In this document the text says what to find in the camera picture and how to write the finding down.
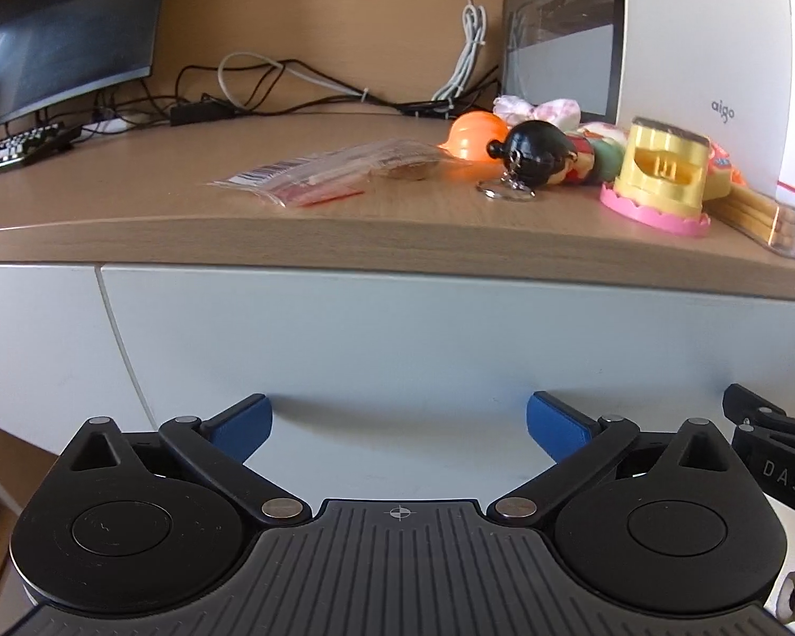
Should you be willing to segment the teal white toy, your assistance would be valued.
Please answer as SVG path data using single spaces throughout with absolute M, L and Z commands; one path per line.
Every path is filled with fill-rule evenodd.
M 595 154 L 595 164 L 587 181 L 597 184 L 615 180 L 622 169 L 628 132 L 613 123 L 589 122 L 580 125 L 579 134 L 587 139 Z

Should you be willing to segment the wooden block box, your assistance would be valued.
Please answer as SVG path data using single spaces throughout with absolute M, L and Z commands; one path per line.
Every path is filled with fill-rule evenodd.
M 734 184 L 725 197 L 705 202 L 717 220 L 774 254 L 795 260 L 795 208 Z

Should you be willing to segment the white pink bow plush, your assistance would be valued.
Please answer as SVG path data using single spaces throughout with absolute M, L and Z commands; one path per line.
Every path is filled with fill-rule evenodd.
M 492 113 L 510 128 L 527 121 L 549 122 L 560 131 L 576 131 L 580 127 L 580 105 L 573 99 L 554 99 L 533 105 L 514 95 L 501 95 L 492 102 Z

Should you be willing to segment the wooden drawer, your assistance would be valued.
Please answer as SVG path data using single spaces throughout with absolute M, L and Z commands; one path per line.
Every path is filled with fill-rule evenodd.
M 101 281 L 155 418 L 265 393 L 274 427 L 250 464 L 311 504 L 494 500 L 549 462 L 525 428 L 537 391 L 648 431 L 719 421 L 735 382 L 795 413 L 795 303 L 304 271 Z

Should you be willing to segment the black monitor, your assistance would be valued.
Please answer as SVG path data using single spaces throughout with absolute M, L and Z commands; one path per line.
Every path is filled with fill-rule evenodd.
M 162 0 L 0 0 L 0 125 L 151 74 Z

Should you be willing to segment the yellow toy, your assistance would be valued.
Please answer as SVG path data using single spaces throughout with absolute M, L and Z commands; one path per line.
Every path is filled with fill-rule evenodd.
M 704 237 L 711 220 L 704 213 L 709 139 L 656 119 L 636 117 L 630 125 L 622 168 L 603 184 L 603 207 L 636 223 L 681 237 Z

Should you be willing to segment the pink white toy camera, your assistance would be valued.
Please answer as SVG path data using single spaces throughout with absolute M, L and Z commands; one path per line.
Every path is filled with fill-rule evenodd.
M 733 172 L 734 165 L 732 165 L 731 155 L 717 142 L 709 142 L 702 200 L 711 201 L 728 197 L 732 188 Z

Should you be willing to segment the white computer case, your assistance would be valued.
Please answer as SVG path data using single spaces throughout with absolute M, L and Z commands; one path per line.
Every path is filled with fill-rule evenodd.
M 795 0 L 504 0 L 502 89 L 586 119 L 711 138 L 774 192 L 795 84 Z

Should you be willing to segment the clear plastic packet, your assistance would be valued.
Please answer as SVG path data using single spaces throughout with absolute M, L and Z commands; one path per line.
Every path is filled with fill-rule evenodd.
M 388 139 L 271 162 L 210 185 L 249 192 L 281 208 L 311 207 L 358 196 L 372 176 L 428 168 L 450 159 L 439 146 Z

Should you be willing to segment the black haired doll keychain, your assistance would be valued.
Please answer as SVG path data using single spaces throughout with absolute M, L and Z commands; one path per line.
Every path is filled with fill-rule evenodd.
M 488 142 L 487 154 L 502 165 L 501 176 L 476 184 L 490 200 L 530 201 L 543 187 L 589 181 L 597 168 L 589 139 L 538 119 L 519 123 L 504 139 Z

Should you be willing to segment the black keyboard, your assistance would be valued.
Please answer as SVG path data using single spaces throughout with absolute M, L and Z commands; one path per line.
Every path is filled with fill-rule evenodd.
M 54 154 L 73 148 L 83 128 L 63 122 L 27 129 L 0 141 L 0 172 L 36 164 Z

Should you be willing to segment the white mouse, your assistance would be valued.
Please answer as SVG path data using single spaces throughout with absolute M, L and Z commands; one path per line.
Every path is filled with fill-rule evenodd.
M 117 135 L 123 134 L 123 132 L 130 131 L 133 128 L 133 123 L 127 122 L 125 119 L 121 117 L 115 117 L 110 119 L 103 119 L 103 121 L 99 122 L 90 122 L 86 123 L 84 127 L 81 128 L 86 135 Z

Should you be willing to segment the orange shell toy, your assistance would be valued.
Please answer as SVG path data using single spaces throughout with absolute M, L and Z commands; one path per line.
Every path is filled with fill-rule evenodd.
M 743 171 L 739 170 L 736 166 L 731 168 L 731 182 L 736 186 L 746 187 L 748 186 L 747 180 L 745 180 L 745 176 Z

